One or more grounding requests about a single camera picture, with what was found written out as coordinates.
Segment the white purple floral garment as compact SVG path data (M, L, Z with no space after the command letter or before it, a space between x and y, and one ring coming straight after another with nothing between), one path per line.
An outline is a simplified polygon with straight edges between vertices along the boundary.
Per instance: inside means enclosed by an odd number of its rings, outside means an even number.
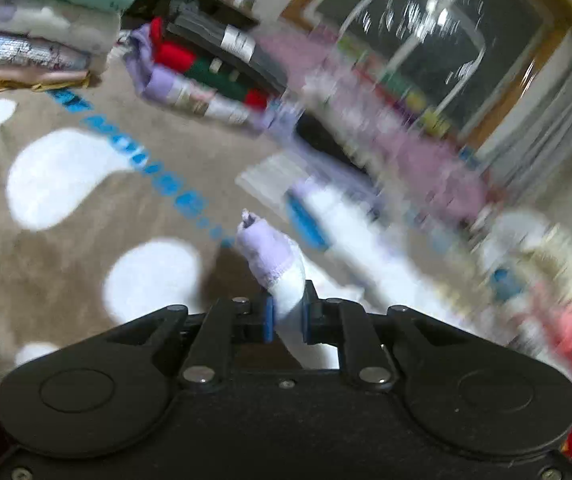
M461 330L471 324L435 280L411 256L404 228L386 231L365 208L339 188L304 180L290 197L321 231L322 252L348 274L341 285L307 256L300 244L245 209L237 226L236 246L251 274L273 298L275 330L289 353L308 370L336 370L338 351L331 344L307 344L303 336L303 296L311 282L322 298L359 302L368 312L385 313L399 304Z

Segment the purple floral quilt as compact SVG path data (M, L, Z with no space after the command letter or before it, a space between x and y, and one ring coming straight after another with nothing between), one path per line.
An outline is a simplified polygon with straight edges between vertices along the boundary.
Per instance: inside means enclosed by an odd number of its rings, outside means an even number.
M487 187L455 146L411 125L385 92L333 44L274 24L255 33L285 70L289 96L260 122L310 170L368 202L380 179L399 180L412 202L448 222L471 223Z

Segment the beige cartoon carpet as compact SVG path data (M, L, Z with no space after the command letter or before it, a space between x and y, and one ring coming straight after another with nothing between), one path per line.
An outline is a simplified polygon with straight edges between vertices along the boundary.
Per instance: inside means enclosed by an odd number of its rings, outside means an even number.
M268 136L145 102L120 62L88 90L0 94L0 380L170 304L255 296L236 226L302 240L308 176Z

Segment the yellow pink bedding pile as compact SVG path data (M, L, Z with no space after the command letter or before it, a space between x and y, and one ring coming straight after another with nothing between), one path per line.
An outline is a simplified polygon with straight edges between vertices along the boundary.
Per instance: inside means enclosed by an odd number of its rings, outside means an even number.
M476 254L525 322L525 348L572 378L572 233L537 211L507 209L486 222Z

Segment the colourful alphabet foam border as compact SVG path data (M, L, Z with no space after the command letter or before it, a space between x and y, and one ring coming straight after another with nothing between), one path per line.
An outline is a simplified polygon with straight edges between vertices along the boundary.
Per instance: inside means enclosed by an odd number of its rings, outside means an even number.
M378 54L348 37L335 43L335 52L348 65L359 85L401 115L406 125L413 125L437 139L455 132L450 119L439 112L415 84L386 70Z

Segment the red green striped clothing pile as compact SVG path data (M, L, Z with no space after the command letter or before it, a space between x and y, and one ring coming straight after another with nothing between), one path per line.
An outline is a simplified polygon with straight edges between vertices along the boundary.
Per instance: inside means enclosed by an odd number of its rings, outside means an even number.
M124 55L136 93L184 113L246 125L288 89L288 76L255 39L202 13L194 0L132 30Z

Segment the wood framed window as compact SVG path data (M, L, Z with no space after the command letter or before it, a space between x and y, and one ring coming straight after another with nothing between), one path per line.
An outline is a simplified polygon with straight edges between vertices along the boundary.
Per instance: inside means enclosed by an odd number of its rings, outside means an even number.
M561 0L291 0L333 40L307 97L356 130L400 122L482 155L572 132L572 13Z

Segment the grey curtain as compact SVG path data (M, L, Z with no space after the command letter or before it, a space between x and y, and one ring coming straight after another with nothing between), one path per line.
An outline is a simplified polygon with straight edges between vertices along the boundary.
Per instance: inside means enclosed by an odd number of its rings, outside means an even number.
M572 29L476 152L494 185L534 202L572 159Z

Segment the white curved tube frame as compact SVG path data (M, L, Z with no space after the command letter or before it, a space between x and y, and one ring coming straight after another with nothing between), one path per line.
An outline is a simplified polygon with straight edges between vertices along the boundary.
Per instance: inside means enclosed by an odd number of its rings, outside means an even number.
M460 0L359 0L340 36L365 44L389 72L445 110L479 70L487 45Z

